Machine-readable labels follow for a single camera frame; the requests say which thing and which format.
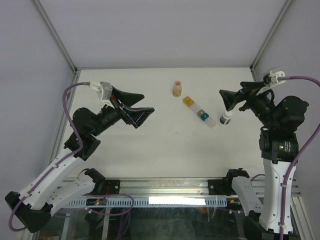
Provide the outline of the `weekly pill organizer strip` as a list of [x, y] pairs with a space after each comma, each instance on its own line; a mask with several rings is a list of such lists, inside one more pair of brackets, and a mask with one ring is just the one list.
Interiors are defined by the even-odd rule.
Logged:
[[189, 96], [183, 98], [183, 102], [190, 110], [195, 113], [210, 129], [216, 126], [216, 122], [213, 118], [203, 110], [193, 99]]

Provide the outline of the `clear pill bottle yellow pills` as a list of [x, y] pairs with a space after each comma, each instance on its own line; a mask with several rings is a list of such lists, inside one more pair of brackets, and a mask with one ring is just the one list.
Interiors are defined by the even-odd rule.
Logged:
[[182, 83], [180, 81], [175, 81], [173, 88], [172, 88], [172, 94], [174, 97], [180, 97], [182, 94]]

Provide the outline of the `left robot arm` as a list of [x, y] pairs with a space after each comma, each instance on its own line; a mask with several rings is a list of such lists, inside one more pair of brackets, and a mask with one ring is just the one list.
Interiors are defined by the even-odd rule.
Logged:
[[[104, 104], [99, 113], [82, 107], [73, 115], [67, 109], [67, 93], [72, 88], [87, 86], [95, 91]], [[97, 138], [108, 128], [122, 120], [125, 124], [139, 128], [155, 111], [153, 107], [133, 105], [144, 99], [140, 93], [118, 90], [108, 82], [79, 82], [68, 86], [62, 95], [65, 116], [73, 130], [63, 148], [51, 164], [27, 187], [19, 192], [10, 191], [5, 201], [11, 209], [8, 226], [11, 231], [13, 218], [23, 224], [21, 231], [36, 233], [51, 217], [73, 199], [87, 194], [100, 194], [105, 188], [105, 177], [96, 169], [85, 172], [85, 177], [59, 188], [58, 185], [76, 166], [84, 163], [98, 148], [101, 141]]]

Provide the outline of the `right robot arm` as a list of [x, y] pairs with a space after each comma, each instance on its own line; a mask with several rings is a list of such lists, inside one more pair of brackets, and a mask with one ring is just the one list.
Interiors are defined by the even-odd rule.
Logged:
[[264, 166], [264, 197], [260, 202], [248, 173], [230, 169], [223, 187], [236, 193], [244, 210], [243, 231], [248, 240], [297, 240], [291, 221], [291, 193], [299, 144], [296, 130], [305, 120], [309, 104], [297, 96], [274, 103], [274, 92], [263, 82], [241, 82], [238, 91], [219, 90], [229, 112], [240, 103], [263, 124], [259, 148]]

